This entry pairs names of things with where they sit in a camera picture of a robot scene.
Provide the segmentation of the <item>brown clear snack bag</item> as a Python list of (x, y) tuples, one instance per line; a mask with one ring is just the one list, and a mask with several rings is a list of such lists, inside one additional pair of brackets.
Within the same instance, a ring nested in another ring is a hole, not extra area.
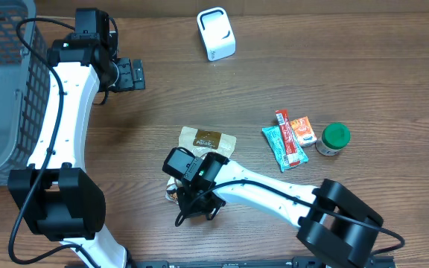
[[(183, 147), (196, 157), (204, 159), (207, 153), (219, 153), (226, 158), (230, 158), (235, 151), (236, 137), (212, 130), (200, 130), (192, 127), (183, 127), (178, 139), (178, 147)], [(182, 171), (190, 166), (192, 160), (187, 156), (175, 153), (174, 156), (181, 156)], [(182, 187), (180, 179), (171, 176), (165, 188), (165, 198), (178, 204), (177, 189)]]

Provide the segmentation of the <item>green lid jar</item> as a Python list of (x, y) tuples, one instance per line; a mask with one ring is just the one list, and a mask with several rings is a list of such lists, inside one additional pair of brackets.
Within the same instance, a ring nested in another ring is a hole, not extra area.
[(324, 156), (335, 156), (348, 145), (351, 139), (349, 128), (340, 122), (329, 124), (315, 146)]

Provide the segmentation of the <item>teal snack packet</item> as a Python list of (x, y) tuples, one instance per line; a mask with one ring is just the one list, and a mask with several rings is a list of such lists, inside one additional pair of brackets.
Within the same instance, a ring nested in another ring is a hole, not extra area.
[(287, 163), (287, 154), (285, 152), (285, 145), (284, 145), (284, 141), (283, 141), (279, 126), (265, 127), (262, 129), (262, 132), (265, 138), (267, 139), (267, 142), (270, 145), (271, 150), (274, 153), (276, 161), (280, 166), (281, 172), (285, 172), (288, 169), (295, 168), (299, 165), (302, 165), (308, 162), (308, 157), (305, 154), (302, 147), (300, 146), (296, 137), (294, 137), (293, 139), (294, 139), (294, 144), (296, 146), (296, 155), (299, 158), (299, 164), (290, 166)]

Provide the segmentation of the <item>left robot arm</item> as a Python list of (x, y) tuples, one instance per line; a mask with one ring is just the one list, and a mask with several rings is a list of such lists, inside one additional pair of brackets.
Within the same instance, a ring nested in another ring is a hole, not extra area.
[(117, 53), (115, 20), (97, 8), (77, 9), (69, 34), (40, 57), (50, 92), (39, 138), (26, 167), (7, 181), (19, 208), (16, 225), (71, 249), (85, 267), (134, 265), (106, 226), (104, 193), (87, 175), (84, 156), (96, 94), (145, 88), (142, 62)]

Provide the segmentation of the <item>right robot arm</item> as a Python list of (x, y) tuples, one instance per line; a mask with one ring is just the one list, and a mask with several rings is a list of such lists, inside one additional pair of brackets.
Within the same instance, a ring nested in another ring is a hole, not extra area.
[(163, 171), (179, 183), (176, 226), (192, 217), (213, 220), (227, 203), (256, 208), (291, 224), (297, 238), (329, 267), (364, 267), (382, 217), (339, 182), (296, 185), (252, 172), (219, 153), (196, 157), (175, 147)]

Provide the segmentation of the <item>red snack stick packet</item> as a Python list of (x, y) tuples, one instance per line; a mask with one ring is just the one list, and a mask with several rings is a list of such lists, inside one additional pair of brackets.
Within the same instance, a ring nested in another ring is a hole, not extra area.
[(288, 119), (288, 113), (286, 109), (276, 110), (276, 118), (279, 123), (282, 138), (285, 145), (285, 152), (287, 157), (287, 163), (291, 168), (296, 167), (300, 164), (300, 156), (297, 150), (296, 142), (294, 140), (292, 128)]

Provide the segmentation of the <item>orange small carton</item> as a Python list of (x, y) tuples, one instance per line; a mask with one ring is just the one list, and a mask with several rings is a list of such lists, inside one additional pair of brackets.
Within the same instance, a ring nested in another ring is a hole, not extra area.
[(301, 147), (308, 147), (316, 143), (317, 137), (307, 116), (292, 120), (290, 125)]

